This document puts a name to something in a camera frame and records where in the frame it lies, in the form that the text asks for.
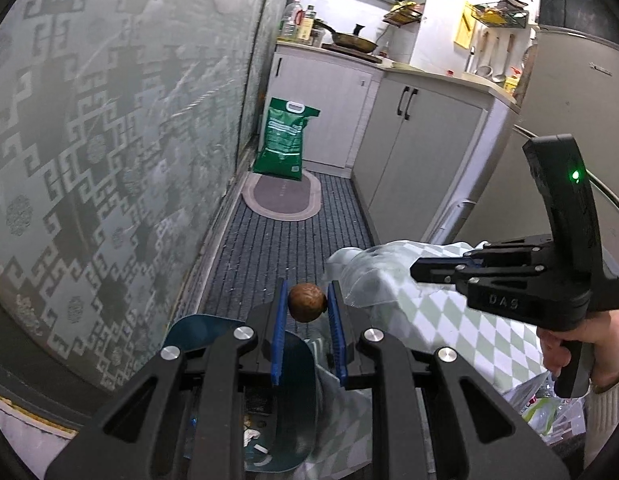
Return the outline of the white knit sleeve forearm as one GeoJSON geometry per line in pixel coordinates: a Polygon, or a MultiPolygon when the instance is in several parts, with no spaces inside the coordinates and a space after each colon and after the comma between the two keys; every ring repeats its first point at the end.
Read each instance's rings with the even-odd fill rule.
{"type": "Polygon", "coordinates": [[[588,466],[619,424],[619,380],[613,386],[592,386],[586,398],[586,407],[584,465],[588,466]]]}

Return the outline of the person's right hand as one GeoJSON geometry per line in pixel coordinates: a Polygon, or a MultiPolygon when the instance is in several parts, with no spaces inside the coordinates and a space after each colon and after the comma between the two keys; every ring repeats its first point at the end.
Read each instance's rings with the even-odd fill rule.
{"type": "Polygon", "coordinates": [[[572,361],[571,351],[564,345],[578,341],[594,350],[591,382],[598,389],[608,389],[619,382],[619,310],[596,312],[574,330],[553,332],[539,328],[543,364],[556,377],[572,361]]]}

